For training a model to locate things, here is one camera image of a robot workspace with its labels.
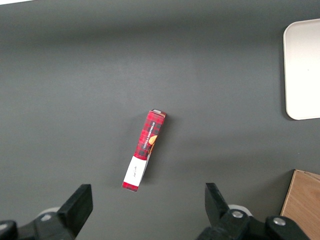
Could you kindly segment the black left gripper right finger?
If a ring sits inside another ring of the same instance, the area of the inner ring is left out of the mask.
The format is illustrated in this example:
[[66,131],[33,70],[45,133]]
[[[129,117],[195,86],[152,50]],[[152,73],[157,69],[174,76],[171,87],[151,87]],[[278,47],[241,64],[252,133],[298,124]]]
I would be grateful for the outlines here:
[[268,216],[255,219],[246,208],[230,207],[215,183],[205,184],[205,211],[210,227],[198,240],[308,240],[309,237],[292,219]]

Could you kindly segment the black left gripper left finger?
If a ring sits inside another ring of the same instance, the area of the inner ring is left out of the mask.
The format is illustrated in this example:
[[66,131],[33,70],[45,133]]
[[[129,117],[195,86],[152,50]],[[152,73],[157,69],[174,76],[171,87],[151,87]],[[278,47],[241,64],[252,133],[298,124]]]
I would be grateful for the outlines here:
[[0,222],[2,240],[74,240],[93,211],[92,186],[82,184],[60,207],[48,208],[26,225]]

